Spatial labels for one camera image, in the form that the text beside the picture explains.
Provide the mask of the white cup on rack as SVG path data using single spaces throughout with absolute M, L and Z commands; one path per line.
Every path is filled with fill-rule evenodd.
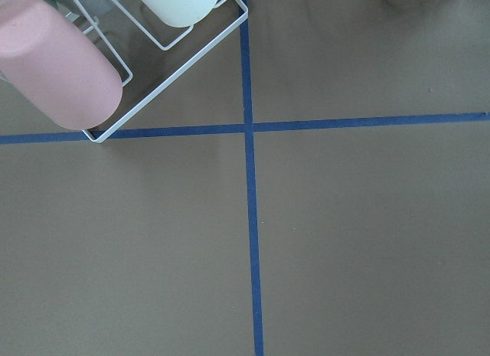
M 205 18 L 218 0 L 141 0 L 163 23 L 185 28 Z

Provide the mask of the pink cup on rack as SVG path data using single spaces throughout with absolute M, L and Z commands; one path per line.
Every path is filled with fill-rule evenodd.
M 65 129 L 104 123 L 123 96 L 115 67 L 43 0 L 1 0 L 1 73 Z

